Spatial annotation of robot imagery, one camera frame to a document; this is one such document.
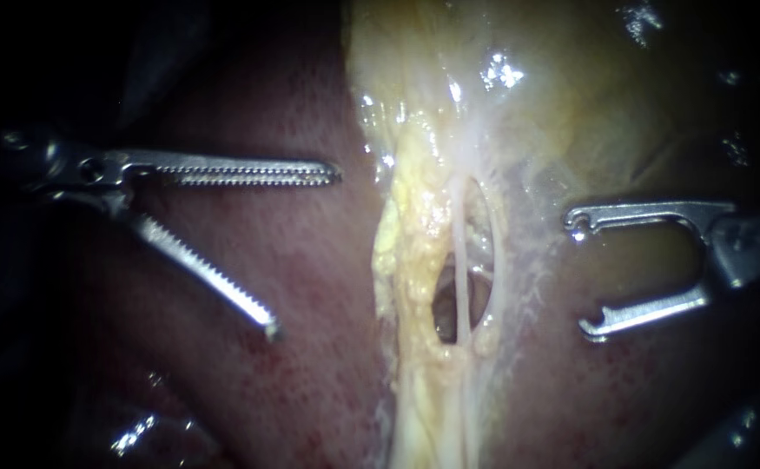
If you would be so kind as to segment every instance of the surgical instrument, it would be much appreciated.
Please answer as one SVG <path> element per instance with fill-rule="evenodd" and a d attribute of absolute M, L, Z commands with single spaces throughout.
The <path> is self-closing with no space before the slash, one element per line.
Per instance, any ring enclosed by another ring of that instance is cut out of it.
<path fill-rule="evenodd" d="M 0 130 L 0 171 L 19 192 L 41 201 L 73 201 L 130 228 L 262 328 L 281 337 L 278 318 L 260 301 L 179 240 L 159 221 L 132 211 L 131 180 L 163 175 L 178 186 L 324 187 L 341 180 L 314 160 L 229 158 L 152 149 L 100 150 L 64 140 L 45 127 Z"/>
<path fill-rule="evenodd" d="M 651 301 L 602 306 L 603 319 L 578 322 L 588 340 L 615 334 L 708 306 L 717 293 L 760 280 L 760 213 L 743 215 L 729 201 L 659 201 L 584 205 L 565 214 L 565 229 L 596 234 L 607 228 L 674 221 L 687 227 L 705 251 L 704 274 L 693 287 Z"/>

